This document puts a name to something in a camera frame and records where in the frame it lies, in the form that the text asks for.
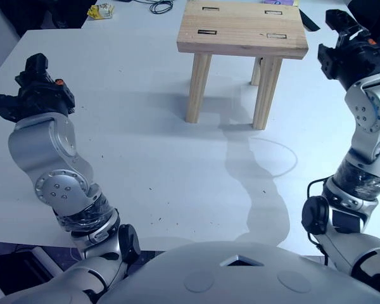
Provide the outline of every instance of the rectangular slot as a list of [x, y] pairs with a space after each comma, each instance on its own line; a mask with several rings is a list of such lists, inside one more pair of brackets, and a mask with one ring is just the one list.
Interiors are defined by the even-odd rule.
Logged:
[[219, 11], [220, 8], [212, 8], [210, 6], [203, 6], [203, 11]]
[[268, 15], [283, 15], [283, 12], [282, 11], [269, 11], [269, 10], [265, 9], [265, 14], [268, 14]]
[[197, 34], [217, 35], [217, 31], [216, 30], [198, 30]]
[[287, 35], [285, 34], [266, 34], [268, 38], [276, 38], [276, 39], [287, 39]]

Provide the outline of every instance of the floor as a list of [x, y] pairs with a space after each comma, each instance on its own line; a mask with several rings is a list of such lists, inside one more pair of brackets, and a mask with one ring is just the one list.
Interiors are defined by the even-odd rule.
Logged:
[[[26, 250], [29, 248], [32, 249], [34, 247], [34, 245], [0, 243], [0, 255]], [[42, 249], [64, 271], [80, 260], [79, 253], [76, 248], [42, 246]], [[138, 260], [130, 267], [129, 274], [133, 274], [160, 253], [162, 253], [162, 251], [142, 251]]]

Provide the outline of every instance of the purple object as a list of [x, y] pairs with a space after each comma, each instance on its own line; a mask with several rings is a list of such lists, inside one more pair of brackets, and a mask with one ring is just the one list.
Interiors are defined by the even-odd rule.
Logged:
[[264, 0], [263, 3], [281, 4], [281, 5], [293, 5], [294, 0]]

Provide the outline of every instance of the stool leg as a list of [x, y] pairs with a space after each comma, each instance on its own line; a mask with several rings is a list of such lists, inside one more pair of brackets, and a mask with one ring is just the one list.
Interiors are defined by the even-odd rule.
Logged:
[[261, 75], [259, 81], [258, 97], [256, 98], [253, 128], [264, 130], [269, 116], [274, 90], [279, 77], [282, 58], [263, 58], [260, 65]]
[[255, 58], [255, 64], [253, 65], [253, 72], [252, 72], [252, 79], [251, 79], [251, 85], [253, 86], [259, 85], [261, 60], [262, 60], [262, 57]]
[[210, 54], [194, 54], [186, 122], [197, 123], [211, 62]]

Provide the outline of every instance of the transparent cable wrap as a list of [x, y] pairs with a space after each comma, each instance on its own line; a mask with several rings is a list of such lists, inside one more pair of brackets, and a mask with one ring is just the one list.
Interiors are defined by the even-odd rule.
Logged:
[[103, 226], [111, 217], [114, 208], [102, 194], [93, 204], [79, 213], [56, 219], [65, 231], [91, 232]]
[[343, 160], [333, 179], [343, 191], [362, 200], [375, 200], [380, 194], [380, 177], [367, 173], [346, 160]]

